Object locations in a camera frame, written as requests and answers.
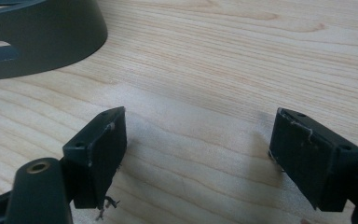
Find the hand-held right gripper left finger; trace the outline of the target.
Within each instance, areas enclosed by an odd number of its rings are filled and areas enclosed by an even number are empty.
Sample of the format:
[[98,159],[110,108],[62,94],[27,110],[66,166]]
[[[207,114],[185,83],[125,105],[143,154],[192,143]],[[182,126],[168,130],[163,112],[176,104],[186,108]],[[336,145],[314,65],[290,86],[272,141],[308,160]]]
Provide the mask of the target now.
[[98,114],[62,147],[65,186],[76,208],[103,208],[126,148],[124,106]]

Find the dark grey slotted round basket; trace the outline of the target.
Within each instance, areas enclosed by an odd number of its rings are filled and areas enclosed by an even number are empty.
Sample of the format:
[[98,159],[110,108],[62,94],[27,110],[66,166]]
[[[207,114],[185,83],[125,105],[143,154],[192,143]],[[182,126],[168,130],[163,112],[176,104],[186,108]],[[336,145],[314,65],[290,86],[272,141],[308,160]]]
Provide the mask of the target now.
[[97,0],[0,0],[0,79],[77,63],[107,36]]

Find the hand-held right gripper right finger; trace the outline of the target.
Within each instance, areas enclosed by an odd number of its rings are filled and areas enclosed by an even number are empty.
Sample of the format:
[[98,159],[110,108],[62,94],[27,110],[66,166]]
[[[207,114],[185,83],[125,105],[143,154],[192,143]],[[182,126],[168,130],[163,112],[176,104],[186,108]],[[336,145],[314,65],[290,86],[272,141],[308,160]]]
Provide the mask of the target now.
[[358,168],[358,146],[316,120],[280,107],[269,152],[313,208],[343,210]]

